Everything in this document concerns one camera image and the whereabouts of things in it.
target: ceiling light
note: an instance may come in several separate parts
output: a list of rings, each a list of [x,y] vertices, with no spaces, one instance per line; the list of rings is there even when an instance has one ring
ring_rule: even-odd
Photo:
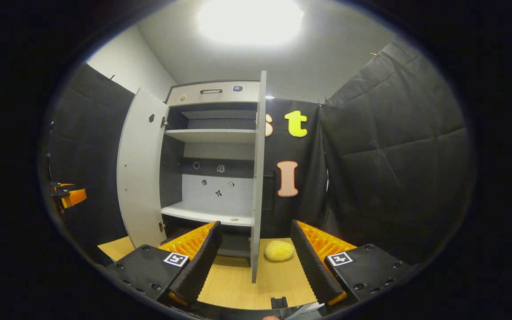
[[[299,31],[303,11],[291,0],[212,0],[199,12],[208,38],[240,44],[278,44]]]

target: black curtain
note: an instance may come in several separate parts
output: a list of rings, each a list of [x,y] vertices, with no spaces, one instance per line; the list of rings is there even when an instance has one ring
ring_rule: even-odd
[[[473,187],[467,128],[443,77],[395,40],[319,116],[330,180],[324,229],[409,263],[428,257]]]
[[[96,246],[127,236],[118,204],[116,160],[134,94],[84,64],[57,100],[49,136],[52,179],[85,188],[87,199],[65,209],[65,226],[101,264]]]
[[[305,136],[292,136],[285,115],[300,111],[307,117],[301,122]],[[297,219],[318,226],[325,205],[327,167],[321,142],[318,105],[303,101],[273,99],[266,102],[274,131],[264,146],[264,188],[262,190],[262,238],[290,237],[291,221]],[[278,162],[295,161],[297,195],[278,195],[281,174]]]

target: white shelf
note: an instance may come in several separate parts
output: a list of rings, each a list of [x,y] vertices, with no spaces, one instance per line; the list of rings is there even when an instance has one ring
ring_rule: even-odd
[[[254,144],[256,130],[185,129],[165,130],[165,134],[183,142],[217,142],[221,144]]]
[[[250,227],[252,225],[250,212],[211,211],[211,209],[207,208],[200,211],[198,209],[199,208],[193,204],[187,204],[181,201],[161,209],[161,213],[168,216],[202,222],[221,221],[221,223],[225,225],[236,225],[240,227]]]

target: sticker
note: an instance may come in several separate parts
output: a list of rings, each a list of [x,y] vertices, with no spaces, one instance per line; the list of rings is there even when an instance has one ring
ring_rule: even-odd
[[[278,190],[279,196],[295,196],[298,193],[295,187],[295,169],[297,168],[297,162],[295,161],[282,161],[278,162],[278,168],[280,169],[280,190]]]
[[[266,114],[266,136],[269,136],[274,132],[274,127],[270,123],[272,123],[272,116]]]
[[[172,252],[167,256],[167,258],[165,258],[165,260],[163,260],[163,262],[176,265],[177,267],[182,267],[188,259],[189,256],[179,255],[179,253]]]
[[[284,118],[288,120],[288,131],[292,136],[305,136],[307,129],[301,129],[301,122],[307,121],[307,117],[296,110],[288,113]]]
[[[329,258],[331,265],[334,267],[353,262],[353,259],[351,259],[346,252],[337,253],[336,255],[330,255],[327,257]]]

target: drawer handle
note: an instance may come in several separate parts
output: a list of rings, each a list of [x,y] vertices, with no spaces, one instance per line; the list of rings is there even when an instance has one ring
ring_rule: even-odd
[[[205,93],[222,93],[222,89],[206,89],[201,90],[201,94],[204,95]]]

